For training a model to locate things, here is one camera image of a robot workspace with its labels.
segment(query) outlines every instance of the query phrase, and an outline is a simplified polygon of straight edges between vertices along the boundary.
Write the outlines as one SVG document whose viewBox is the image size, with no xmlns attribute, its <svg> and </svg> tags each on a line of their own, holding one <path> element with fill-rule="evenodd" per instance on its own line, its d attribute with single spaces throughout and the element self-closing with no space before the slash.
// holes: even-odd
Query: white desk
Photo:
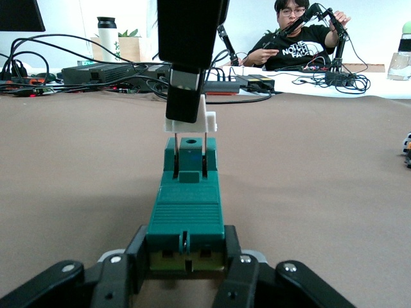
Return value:
<svg viewBox="0 0 411 308">
<path fill-rule="evenodd" d="M 387 73 L 359 73 L 367 77 L 370 82 L 370 88 L 364 94 L 344 94 L 339 92 L 335 87 L 323 88 L 315 86 L 309 83 L 303 83 L 300 85 L 293 84 L 292 82 L 299 77 L 305 77 L 305 80 L 312 77 L 313 74 L 300 73 L 300 72 L 274 72 L 264 71 L 257 67 L 229 67 L 223 68 L 224 73 L 228 76 L 231 70 L 231 76 L 238 75 L 250 75 L 261 74 L 268 76 L 275 80 L 275 90 L 285 93 L 305 94 L 314 96 L 327 96 L 336 98 L 357 98 L 358 96 L 379 96 L 381 98 L 390 99 L 409 99 L 411 98 L 411 81 L 395 81 L 387 79 Z M 338 88 L 342 91 L 347 91 L 344 88 Z"/>
</svg>

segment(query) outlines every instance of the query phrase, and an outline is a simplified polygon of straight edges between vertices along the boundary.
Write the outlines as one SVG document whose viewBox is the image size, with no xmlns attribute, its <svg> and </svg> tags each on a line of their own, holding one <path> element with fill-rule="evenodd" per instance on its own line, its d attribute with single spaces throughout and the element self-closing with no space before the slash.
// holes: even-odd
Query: black t-shirt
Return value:
<svg viewBox="0 0 411 308">
<path fill-rule="evenodd" d="M 275 33 L 269 33 L 257 42 L 249 54 L 270 43 L 265 49 L 278 49 L 279 53 L 269 58 L 265 64 L 254 65 L 254 67 L 265 65 L 268 71 L 306 65 L 325 67 L 330 63 L 328 55 L 334 52 L 333 47 L 328 48 L 325 45 L 328 33 L 329 28 L 316 24 L 302 27 L 300 34 L 296 37 L 280 37 Z"/>
</svg>

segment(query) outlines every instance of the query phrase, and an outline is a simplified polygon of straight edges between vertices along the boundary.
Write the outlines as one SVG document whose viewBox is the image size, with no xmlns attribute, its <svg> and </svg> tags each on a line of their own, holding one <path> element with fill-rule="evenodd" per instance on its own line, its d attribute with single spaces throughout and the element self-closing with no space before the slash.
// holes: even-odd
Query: brown table surface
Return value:
<svg viewBox="0 0 411 308">
<path fill-rule="evenodd" d="M 207 109 L 243 249 L 305 263 L 357 307 L 410 307 L 411 100 L 281 94 Z M 88 268 L 149 222 L 164 112 L 151 94 L 0 96 L 0 296 L 61 260 Z M 150 280 L 137 303 L 210 307 L 216 288 Z"/>
</svg>

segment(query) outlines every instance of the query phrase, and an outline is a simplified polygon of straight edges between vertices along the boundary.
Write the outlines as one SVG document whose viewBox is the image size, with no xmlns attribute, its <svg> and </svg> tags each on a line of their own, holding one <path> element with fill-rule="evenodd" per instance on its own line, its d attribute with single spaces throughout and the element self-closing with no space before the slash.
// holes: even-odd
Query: metal screw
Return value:
<svg viewBox="0 0 411 308">
<path fill-rule="evenodd" d="M 121 257 L 119 257 L 118 255 L 110 259 L 111 263 L 118 263 L 120 261 L 121 261 Z"/>
<path fill-rule="evenodd" d="M 251 263 L 251 258 L 249 255 L 240 255 L 241 263 Z"/>
<path fill-rule="evenodd" d="M 297 267 L 292 263 L 285 263 L 283 266 L 286 271 L 290 271 L 291 273 L 297 271 Z"/>
<path fill-rule="evenodd" d="M 62 268 L 62 272 L 67 273 L 68 271 L 72 271 L 73 269 L 74 269 L 74 264 L 69 264 Z"/>
</svg>

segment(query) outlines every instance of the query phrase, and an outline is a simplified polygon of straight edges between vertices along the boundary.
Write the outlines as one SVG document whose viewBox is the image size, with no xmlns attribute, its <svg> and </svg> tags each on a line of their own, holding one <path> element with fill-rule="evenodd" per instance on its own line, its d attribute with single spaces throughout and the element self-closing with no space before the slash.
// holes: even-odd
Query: glasses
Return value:
<svg viewBox="0 0 411 308">
<path fill-rule="evenodd" d="M 289 9 L 289 8 L 285 8 L 284 10 L 280 10 L 282 11 L 283 15 L 285 17 L 289 17 L 291 15 L 292 12 L 294 12 L 294 15 L 296 17 L 300 17 L 304 14 L 304 12 L 306 11 L 305 8 L 296 8 L 294 11 Z"/>
</svg>

